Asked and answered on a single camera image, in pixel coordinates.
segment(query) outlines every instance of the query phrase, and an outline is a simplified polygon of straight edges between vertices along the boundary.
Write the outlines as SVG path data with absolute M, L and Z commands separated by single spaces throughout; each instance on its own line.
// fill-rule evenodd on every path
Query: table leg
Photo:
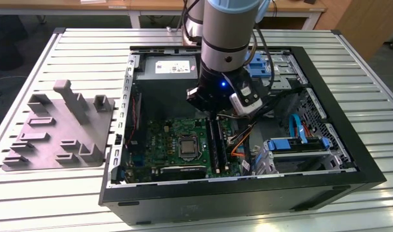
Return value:
M 132 28 L 140 28 L 140 21 L 139 21 L 140 13 L 139 13 L 139 11 L 128 11 L 128 15 L 131 17 Z
M 47 23 L 46 15 L 38 15 L 36 18 L 38 18 L 38 21 L 39 21 L 40 24 L 46 24 Z
M 305 20 L 303 30 L 313 30 L 315 29 L 315 26 L 317 24 L 320 16 L 321 16 L 321 12 L 311 13 L 309 17 Z

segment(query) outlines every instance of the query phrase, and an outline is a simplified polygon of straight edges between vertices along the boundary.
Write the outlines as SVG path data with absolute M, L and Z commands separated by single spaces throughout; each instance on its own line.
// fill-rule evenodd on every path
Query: black trash bin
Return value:
M 8 71 L 23 65 L 23 57 L 15 42 L 27 38 L 16 15 L 0 16 L 0 70 Z

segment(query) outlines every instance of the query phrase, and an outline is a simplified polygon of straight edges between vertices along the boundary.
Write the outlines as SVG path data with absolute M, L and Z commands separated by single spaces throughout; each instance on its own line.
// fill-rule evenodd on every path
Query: white table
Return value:
M 264 33 L 271 46 L 304 46 L 388 182 L 317 211 L 129 227 L 107 207 L 99 206 L 104 165 L 8 173 L 0 168 L 0 231 L 393 230 L 393 94 L 343 36 L 331 31 Z M 0 165 L 20 132 L 18 123 L 28 117 L 30 96 L 36 91 L 51 99 L 60 97 L 51 90 L 56 79 L 70 79 L 72 89 L 85 98 L 107 94 L 119 106 L 133 45 L 181 45 L 181 33 L 163 29 L 67 29 L 52 35 L 0 126 Z

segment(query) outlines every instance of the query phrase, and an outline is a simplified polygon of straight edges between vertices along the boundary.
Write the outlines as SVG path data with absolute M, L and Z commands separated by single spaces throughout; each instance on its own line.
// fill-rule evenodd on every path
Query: open computer tower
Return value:
M 387 181 L 303 47 L 271 47 L 269 94 L 304 89 L 281 97 L 241 145 L 231 138 L 244 118 L 229 111 L 212 120 L 187 102 L 200 48 L 131 50 L 99 200 L 128 224 L 313 210 Z M 257 52 L 248 66 L 264 85 L 268 64 Z

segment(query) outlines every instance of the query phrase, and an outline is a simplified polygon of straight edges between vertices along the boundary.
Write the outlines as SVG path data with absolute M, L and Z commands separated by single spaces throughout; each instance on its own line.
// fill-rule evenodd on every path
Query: wooden desk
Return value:
M 327 7 L 321 1 L 317 1 L 315 5 L 307 4 L 303 0 L 275 1 L 277 5 L 277 17 L 304 17 L 307 20 L 303 29 L 315 29 L 321 13 L 327 11 Z M 183 2 L 183 0 L 131 0 L 129 16 L 132 17 L 132 25 L 140 28 L 140 15 L 180 15 L 184 6 Z M 265 16 L 272 17 L 273 11 L 275 5 L 271 4 Z
M 82 4 L 80 0 L 0 0 L 0 15 L 128 15 L 131 0 Z
M 320 15 L 327 11 L 317 1 L 315 5 L 303 0 L 276 0 L 277 17 L 307 18 L 303 29 L 313 29 Z M 127 15 L 132 27 L 140 28 L 141 15 L 180 15 L 183 0 L 108 0 L 100 4 L 82 4 L 79 0 L 0 0 L 0 15 Z M 271 4 L 265 16 L 273 16 Z

